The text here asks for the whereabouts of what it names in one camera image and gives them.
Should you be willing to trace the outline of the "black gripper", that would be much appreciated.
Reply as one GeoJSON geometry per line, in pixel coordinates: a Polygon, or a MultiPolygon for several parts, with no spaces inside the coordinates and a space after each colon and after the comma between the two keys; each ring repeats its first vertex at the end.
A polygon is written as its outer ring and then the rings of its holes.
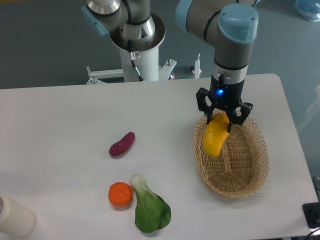
{"type": "Polygon", "coordinates": [[[211,77],[210,89],[207,90],[201,87],[196,93],[196,101],[198,110],[203,112],[207,117],[206,124],[208,125],[213,117],[213,110],[219,109],[226,112],[229,123],[227,132],[230,133],[233,125],[241,126],[254,105],[249,102],[242,102],[241,96],[245,81],[235,84],[226,84],[219,86],[219,81],[213,76],[211,77]],[[237,108],[240,108],[240,115],[237,115],[237,108]]]}

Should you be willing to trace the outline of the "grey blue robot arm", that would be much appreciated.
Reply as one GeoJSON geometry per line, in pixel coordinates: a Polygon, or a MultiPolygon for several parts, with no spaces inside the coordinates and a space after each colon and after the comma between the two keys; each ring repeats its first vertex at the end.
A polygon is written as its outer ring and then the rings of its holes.
{"type": "MultiPolygon", "coordinates": [[[[226,113],[229,126],[242,125],[253,105],[242,101],[259,22],[254,0],[181,0],[176,23],[214,47],[210,88],[196,93],[207,120],[215,109],[226,113]]],[[[108,34],[119,49],[124,80],[167,80],[159,65],[159,45],[166,34],[148,0],[88,0],[81,12],[91,28],[108,34]]]]}

